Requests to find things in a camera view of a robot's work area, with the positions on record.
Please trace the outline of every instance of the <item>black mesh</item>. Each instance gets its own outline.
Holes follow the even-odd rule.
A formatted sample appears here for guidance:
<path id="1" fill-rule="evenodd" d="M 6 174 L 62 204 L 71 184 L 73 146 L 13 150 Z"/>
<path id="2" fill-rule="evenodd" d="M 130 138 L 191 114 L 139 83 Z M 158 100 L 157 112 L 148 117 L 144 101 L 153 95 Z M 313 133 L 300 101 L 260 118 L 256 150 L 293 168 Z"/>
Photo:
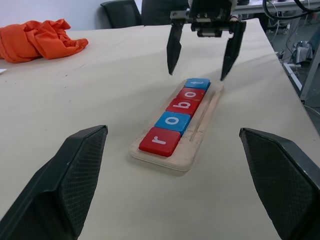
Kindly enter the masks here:
<path id="1" fill-rule="evenodd" d="M 84 140 L 59 188 L 65 214 L 76 236 L 82 231 L 97 187 L 104 138 L 104 131 L 100 130 Z"/>
<path id="2" fill-rule="evenodd" d="M 316 192 L 280 147 L 246 131 L 242 143 L 255 189 L 283 240 L 303 225 Z"/>

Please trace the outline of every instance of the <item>orange cloth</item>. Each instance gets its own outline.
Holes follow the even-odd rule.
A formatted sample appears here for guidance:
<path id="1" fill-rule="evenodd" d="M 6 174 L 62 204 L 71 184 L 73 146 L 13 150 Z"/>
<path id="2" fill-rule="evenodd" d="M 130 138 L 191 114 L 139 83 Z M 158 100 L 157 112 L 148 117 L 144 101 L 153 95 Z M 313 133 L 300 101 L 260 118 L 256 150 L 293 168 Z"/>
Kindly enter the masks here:
<path id="1" fill-rule="evenodd" d="M 70 25 L 64 20 L 27 21 L 0 28 L 0 59 L 10 63 L 29 62 L 41 56 L 57 59 L 82 51 L 88 40 L 71 40 L 66 33 Z"/>

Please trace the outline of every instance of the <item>floor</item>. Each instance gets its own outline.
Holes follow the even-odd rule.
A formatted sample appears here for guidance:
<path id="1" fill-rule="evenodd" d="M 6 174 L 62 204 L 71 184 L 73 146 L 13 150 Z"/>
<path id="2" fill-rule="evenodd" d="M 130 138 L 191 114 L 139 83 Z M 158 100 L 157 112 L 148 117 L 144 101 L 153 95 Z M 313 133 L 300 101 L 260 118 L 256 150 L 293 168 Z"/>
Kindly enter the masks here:
<path id="1" fill-rule="evenodd" d="M 297 34 L 292 36 L 292 38 L 294 38 L 295 43 L 299 41 L 308 41 L 319 27 L 320 22 L 318 20 L 305 21 L 304 19 L 301 19 Z M 276 36 L 274 31 L 270 31 L 267 32 L 266 35 L 270 41 L 274 38 L 271 44 L 275 52 L 281 52 L 284 50 L 288 37 L 288 34 L 285 34 L 285 31 L 280 30 Z M 296 69 L 296 76 L 302 83 L 304 83 L 308 76 L 308 67 L 309 64 L 304 63 L 301 68 Z M 306 106 L 306 112 L 309 114 L 317 132 L 320 134 L 320 81 L 318 80 L 320 79 L 320 67 L 318 67 L 314 78 L 315 79 L 312 82 L 312 86 L 304 104 Z"/>

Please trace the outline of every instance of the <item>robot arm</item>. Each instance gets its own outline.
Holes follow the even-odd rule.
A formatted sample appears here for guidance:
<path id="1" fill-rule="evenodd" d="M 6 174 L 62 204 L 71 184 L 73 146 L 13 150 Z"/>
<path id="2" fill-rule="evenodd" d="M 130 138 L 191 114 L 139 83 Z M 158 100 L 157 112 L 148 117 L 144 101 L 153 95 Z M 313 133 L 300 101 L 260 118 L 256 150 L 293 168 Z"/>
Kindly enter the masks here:
<path id="1" fill-rule="evenodd" d="M 191 30 L 197 32 L 198 37 L 220 38 L 223 31 L 233 34 L 225 49 L 221 73 L 223 81 L 239 55 L 246 29 L 246 22 L 230 21 L 237 0 L 189 0 L 189 4 L 190 11 L 172 11 L 170 15 L 172 27 L 166 47 L 169 73 L 172 75 L 179 59 L 183 26 L 191 23 Z"/>

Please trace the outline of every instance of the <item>black cable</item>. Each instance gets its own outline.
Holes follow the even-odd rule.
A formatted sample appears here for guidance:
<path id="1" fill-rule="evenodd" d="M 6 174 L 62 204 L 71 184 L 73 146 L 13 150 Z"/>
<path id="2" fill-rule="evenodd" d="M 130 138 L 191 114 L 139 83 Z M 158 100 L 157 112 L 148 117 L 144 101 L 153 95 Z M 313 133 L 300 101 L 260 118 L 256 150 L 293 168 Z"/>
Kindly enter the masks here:
<path id="1" fill-rule="evenodd" d="M 307 12 L 307 13 L 316 13 L 316 12 L 320 12 L 320 7 L 314 8 L 314 9 L 310 9 L 305 7 L 302 2 L 300 2 L 299 0 L 294 0 L 294 2 L 298 5 L 299 8 L 301 8 L 303 11 Z"/>
<path id="2" fill-rule="evenodd" d="M 292 20 L 292 19 L 297 19 L 297 18 L 301 18 L 301 17 L 304 17 L 306 15 L 308 15 L 309 13 L 308 12 L 305 12 L 305 13 L 302 13 L 300 15 L 294 15 L 294 16 L 275 16 L 275 15 L 272 15 L 269 10 L 268 10 L 268 7 L 267 7 L 267 0 L 262 0 L 262 7 L 263 7 L 263 10 L 264 10 L 264 13 L 265 15 L 268 17 L 268 18 L 271 18 L 273 20 Z"/>

